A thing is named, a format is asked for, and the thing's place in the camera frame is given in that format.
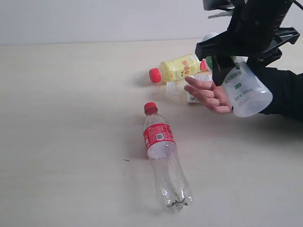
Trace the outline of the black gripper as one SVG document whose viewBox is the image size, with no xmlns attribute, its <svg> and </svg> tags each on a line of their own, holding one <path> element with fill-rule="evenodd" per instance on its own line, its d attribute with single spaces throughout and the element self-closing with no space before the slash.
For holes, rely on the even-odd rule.
<svg viewBox="0 0 303 227">
<path fill-rule="evenodd" d="M 225 32 L 197 43 L 198 59 L 212 59 L 213 82 L 221 86 L 235 68 L 235 57 L 248 57 L 246 64 L 257 78 L 265 78 L 266 66 L 281 57 L 280 47 L 295 44 L 300 33 L 281 27 L 284 14 L 239 14 L 232 16 Z"/>
</svg>

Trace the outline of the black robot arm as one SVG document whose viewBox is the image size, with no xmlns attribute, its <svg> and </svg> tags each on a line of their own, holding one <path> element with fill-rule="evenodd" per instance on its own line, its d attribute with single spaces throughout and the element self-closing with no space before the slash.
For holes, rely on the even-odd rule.
<svg viewBox="0 0 303 227">
<path fill-rule="evenodd" d="M 235 67 L 232 56 L 247 57 L 252 71 L 266 67 L 282 56 L 280 46 L 295 44 L 300 34 L 281 28 L 292 0 L 204 0 L 204 10 L 231 13 L 227 30 L 197 43 L 195 54 L 212 58 L 213 81 L 220 86 Z"/>
</svg>

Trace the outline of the black sleeved forearm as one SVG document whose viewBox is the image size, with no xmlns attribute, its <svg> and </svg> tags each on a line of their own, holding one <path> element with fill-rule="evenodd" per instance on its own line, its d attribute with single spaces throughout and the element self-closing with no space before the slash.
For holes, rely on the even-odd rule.
<svg viewBox="0 0 303 227">
<path fill-rule="evenodd" d="M 257 72 L 259 80 L 273 95 L 272 102 L 262 114 L 278 114 L 303 121 L 303 75 L 290 70 L 263 68 Z"/>
</svg>

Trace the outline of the person's open bare hand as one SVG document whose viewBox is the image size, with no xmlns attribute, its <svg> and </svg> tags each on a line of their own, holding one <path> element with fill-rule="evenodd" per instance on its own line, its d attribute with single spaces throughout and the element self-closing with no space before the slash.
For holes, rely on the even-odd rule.
<svg viewBox="0 0 303 227">
<path fill-rule="evenodd" d="M 233 107 L 221 86 L 213 81 L 201 81 L 192 77 L 185 77 L 187 85 L 184 90 L 202 103 L 207 109 L 217 114 L 231 114 Z"/>
</svg>

